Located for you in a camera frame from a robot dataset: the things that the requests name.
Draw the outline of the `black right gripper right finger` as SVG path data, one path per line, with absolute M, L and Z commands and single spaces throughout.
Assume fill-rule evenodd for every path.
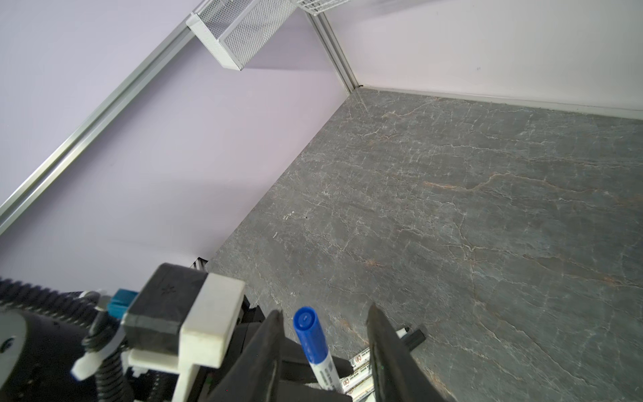
M 373 303 L 366 321 L 374 395 L 377 401 L 445 399 L 412 358 L 384 312 Z

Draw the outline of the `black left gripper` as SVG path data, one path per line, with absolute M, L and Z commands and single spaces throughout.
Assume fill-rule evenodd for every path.
M 248 301 L 244 301 L 236 327 L 241 323 L 261 323 L 265 318 L 260 307 L 253 308 Z M 233 353 L 232 343 L 233 335 L 224 359 Z M 220 375 L 224 373 L 222 366 L 201 370 L 200 400 L 208 401 L 209 393 L 216 387 L 220 381 Z M 313 388 L 314 383 L 316 383 L 315 376 L 301 345 L 285 336 L 281 346 L 281 378 L 276 401 L 350 401 L 352 399 L 336 391 L 323 390 L 321 387 Z

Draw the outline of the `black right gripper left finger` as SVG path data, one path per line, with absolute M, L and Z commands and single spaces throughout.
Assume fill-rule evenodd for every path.
M 283 313 L 271 311 L 261 323 L 241 323 L 233 332 L 233 353 L 208 401 L 276 401 L 281 378 Z

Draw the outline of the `blue whiteboard marker pen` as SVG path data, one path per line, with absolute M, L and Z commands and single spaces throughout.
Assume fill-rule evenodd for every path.
M 338 369 L 330 355 L 318 315 L 313 308 L 302 307 L 293 318 L 293 328 L 317 383 L 323 390 L 344 393 Z

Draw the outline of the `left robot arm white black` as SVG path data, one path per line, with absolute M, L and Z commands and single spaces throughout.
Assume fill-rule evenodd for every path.
M 1 399 L 3 401 L 98 401 L 95 380 L 77 380 L 70 370 L 85 350 L 85 328 L 34 313 L 1 313 Z M 104 385 L 109 401 L 169 401 L 178 376 L 149 370 L 135 378 L 123 376 L 124 386 Z M 348 395 L 314 388 L 316 383 L 301 345 L 283 338 L 278 401 L 349 401 Z

